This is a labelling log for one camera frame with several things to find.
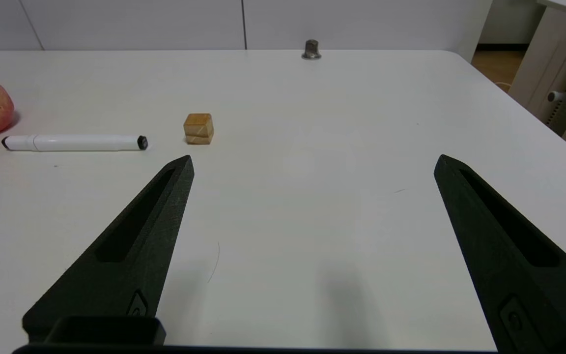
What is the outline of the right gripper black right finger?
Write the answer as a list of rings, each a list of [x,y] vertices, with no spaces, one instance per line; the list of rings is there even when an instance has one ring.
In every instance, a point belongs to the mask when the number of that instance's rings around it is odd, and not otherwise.
[[[497,351],[566,354],[566,253],[462,161],[434,179]]]

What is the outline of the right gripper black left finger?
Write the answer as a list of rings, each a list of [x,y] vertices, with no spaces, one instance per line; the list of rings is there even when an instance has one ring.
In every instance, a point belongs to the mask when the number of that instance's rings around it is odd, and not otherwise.
[[[194,177],[190,155],[167,163],[25,313],[29,342],[67,317],[154,317]]]

